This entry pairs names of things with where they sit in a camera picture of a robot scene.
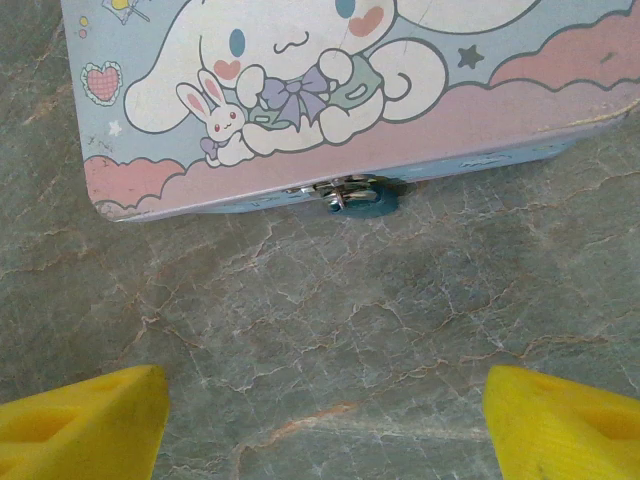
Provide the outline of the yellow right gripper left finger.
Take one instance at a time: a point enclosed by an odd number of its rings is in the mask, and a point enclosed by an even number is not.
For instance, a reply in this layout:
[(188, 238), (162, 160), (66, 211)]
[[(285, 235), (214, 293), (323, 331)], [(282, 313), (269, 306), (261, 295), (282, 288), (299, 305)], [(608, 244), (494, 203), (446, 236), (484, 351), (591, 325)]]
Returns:
[(0, 405), (0, 480), (151, 480), (169, 416), (141, 365)]

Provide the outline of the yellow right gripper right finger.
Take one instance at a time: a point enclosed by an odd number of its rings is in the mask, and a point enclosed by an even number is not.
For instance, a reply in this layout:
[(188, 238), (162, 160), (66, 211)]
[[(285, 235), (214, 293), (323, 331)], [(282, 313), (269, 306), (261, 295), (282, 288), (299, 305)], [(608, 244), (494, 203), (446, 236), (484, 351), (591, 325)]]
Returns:
[(640, 400), (503, 365), (483, 412), (503, 480), (640, 480)]

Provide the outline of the small blue padlock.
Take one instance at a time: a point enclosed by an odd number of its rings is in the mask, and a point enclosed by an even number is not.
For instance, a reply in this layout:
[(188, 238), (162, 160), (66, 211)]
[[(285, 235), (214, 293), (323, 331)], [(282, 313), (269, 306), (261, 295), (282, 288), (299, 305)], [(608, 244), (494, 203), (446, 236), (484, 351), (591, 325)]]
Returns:
[(395, 212), (399, 207), (399, 198), (405, 191), (405, 185), (402, 182), (392, 179), (379, 176), (374, 177), (383, 188), (382, 196), (377, 203), (331, 214), (356, 219), (372, 219)]

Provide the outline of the pastel cartoon bunny tin box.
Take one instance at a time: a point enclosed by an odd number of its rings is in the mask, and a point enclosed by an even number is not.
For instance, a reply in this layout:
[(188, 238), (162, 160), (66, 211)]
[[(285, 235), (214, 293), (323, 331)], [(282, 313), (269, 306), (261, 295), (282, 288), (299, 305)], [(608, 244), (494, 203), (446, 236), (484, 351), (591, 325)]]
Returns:
[(61, 0), (115, 222), (553, 157), (640, 109), (640, 0)]

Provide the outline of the silver box latch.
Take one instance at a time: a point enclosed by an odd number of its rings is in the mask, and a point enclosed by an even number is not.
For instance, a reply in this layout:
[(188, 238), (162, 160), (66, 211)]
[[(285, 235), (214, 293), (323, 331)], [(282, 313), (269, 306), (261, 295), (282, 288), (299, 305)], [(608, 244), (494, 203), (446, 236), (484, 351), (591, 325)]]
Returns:
[(303, 186), (300, 191), (322, 200), (330, 213), (377, 203), (383, 188), (374, 176), (350, 175)]

